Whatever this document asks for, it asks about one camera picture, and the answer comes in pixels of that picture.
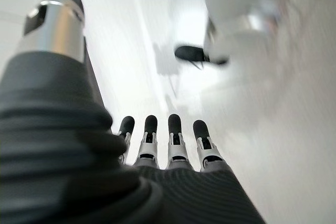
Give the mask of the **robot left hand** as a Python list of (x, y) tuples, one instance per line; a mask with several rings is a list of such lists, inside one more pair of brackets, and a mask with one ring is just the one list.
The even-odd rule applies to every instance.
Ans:
[(263, 223), (207, 125), (193, 124), (201, 170), (190, 165), (178, 115), (169, 163), (157, 165), (157, 119), (146, 118), (136, 162), (134, 127), (119, 134), (94, 99), (81, 0), (42, 0), (1, 79), (1, 223)]

